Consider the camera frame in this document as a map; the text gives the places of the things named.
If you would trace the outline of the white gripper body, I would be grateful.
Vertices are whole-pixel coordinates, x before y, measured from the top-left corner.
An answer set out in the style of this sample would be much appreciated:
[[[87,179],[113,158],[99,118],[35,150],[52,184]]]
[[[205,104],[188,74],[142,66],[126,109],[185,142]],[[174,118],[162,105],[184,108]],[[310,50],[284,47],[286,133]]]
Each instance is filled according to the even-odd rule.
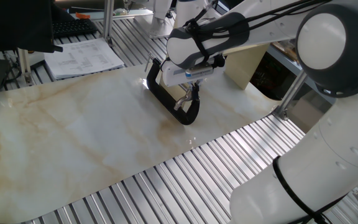
[[[195,82],[215,75],[222,75],[226,69],[225,61],[223,65],[215,65],[215,59],[211,58],[207,62],[195,67],[184,69],[175,65],[169,58],[161,64],[163,80],[166,86]]]

